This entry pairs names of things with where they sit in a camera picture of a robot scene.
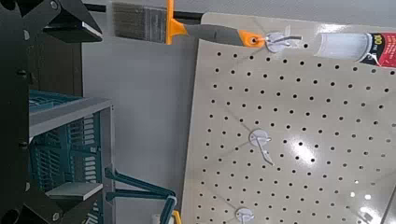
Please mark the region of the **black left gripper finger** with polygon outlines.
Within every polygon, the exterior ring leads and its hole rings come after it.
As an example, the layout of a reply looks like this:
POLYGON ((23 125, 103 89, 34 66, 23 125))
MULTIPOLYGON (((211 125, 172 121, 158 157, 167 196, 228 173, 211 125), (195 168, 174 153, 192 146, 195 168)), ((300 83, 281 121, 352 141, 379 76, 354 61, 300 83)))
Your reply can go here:
POLYGON ((81 0, 50 0, 57 15, 44 28, 48 35, 65 43, 91 43, 103 40, 102 30, 81 0))
POLYGON ((60 208, 59 212, 53 213, 52 221, 55 224, 83 224, 102 190, 100 183, 68 182, 48 191, 46 195, 60 208))

